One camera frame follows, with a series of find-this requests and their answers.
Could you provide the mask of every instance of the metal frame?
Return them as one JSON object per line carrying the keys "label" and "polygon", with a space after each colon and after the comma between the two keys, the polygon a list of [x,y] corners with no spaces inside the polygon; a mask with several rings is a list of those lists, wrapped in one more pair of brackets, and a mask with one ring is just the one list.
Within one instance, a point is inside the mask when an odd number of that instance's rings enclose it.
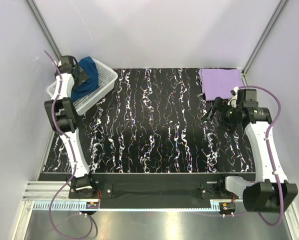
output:
{"label": "metal frame", "polygon": [[33,17],[35,18],[35,21],[38,25],[38,27],[41,30],[41,33],[44,35],[47,43],[49,44],[53,54],[55,55],[55,57],[59,60],[61,57],[61,52],[58,48],[58,46],[56,45],[38,7],[36,6],[36,4],[34,3],[33,0],[24,0],[26,5],[29,7]]}
{"label": "metal frame", "polygon": [[268,24],[266,25],[262,35],[260,36],[253,52],[251,53],[246,65],[242,69],[242,72],[244,75],[247,74],[249,69],[251,68],[251,65],[253,64],[255,58],[257,57],[258,53],[260,52],[264,42],[266,41],[267,37],[269,36],[270,32],[272,31],[273,27],[275,26],[275,23],[278,21],[279,17],[281,16],[283,10],[285,9],[286,5],[288,4],[290,0],[280,0],[273,15],[271,16]]}

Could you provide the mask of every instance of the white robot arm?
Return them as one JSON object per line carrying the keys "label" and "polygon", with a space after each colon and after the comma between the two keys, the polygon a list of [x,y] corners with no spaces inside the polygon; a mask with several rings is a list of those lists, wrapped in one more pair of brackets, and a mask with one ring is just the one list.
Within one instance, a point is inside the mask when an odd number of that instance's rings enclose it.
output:
{"label": "white robot arm", "polygon": [[44,107],[54,131],[60,134],[71,165],[71,189],[69,198],[91,198],[96,194],[96,184],[86,163],[79,138],[81,118],[71,101],[74,86],[79,86],[88,79],[84,71],[73,61],[72,56],[62,56],[55,74],[56,87],[51,100]]}
{"label": "white robot arm", "polygon": [[232,94],[234,97],[230,101],[217,97],[203,120],[211,120],[219,111],[218,122],[225,131],[232,133],[237,124],[242,124],[252,148],[256,178],[255,183],[251,183],[239,176],[226,176],[220,181],[221,186],[223,190],[243,199],[248,212],[278,213],[280,205],[285,211],[298,194],[298,188],[288,182],[280,164],[273,131],[269,128],[272,123],[270,111],[259,107],[255,89],[236,87]]}

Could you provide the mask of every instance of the black base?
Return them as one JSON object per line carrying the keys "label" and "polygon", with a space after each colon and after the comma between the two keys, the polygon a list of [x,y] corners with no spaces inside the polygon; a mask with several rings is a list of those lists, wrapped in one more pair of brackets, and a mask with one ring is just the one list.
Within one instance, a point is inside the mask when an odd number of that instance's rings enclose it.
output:
{"label": "black base", "polygon": [[[70,174],[41,173],[39,181],[64,181]],[[101,189],[101,209],[210,208],[202,199],[201,186],[223,176],[240,176],[255,181],[255,173],[98,173],[92,174]],[[109,186],[110,198],[105,198]]]}

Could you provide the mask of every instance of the blue cloth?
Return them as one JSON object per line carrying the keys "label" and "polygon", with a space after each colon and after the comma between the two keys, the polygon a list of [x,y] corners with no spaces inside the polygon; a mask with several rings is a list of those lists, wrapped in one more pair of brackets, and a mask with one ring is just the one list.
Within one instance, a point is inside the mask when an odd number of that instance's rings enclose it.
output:
{"label": "blue cloth", "polygon": [[83,82],[71,93],[70,99],[73,102],[99,88],[99,72],[93,59],[90,56],[87,56],[81,59],[78,64],[87,73],[89,79]]}

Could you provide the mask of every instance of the metal floor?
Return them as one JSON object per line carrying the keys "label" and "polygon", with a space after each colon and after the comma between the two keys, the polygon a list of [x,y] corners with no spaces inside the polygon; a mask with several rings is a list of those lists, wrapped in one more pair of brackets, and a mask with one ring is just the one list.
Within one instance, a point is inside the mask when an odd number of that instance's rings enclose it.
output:
{"label": "metal floor", "polygon": [[[237,203],[237,212],[242,206]],[[79,238],[90,229],[83,216],[69,216],[74,211],[53,211],[58,229],[68,236]],[[277,214],[266,214],[276,221]],[[222,218],[216,212],[106,212],[92,215],[96,225],[86,239],[98,240],[290,240],[284,218],[277,227],[267,226],[257,213]],[[34,210],[26,232],[26,240],[62,240],[49,221],[47,211]]]}

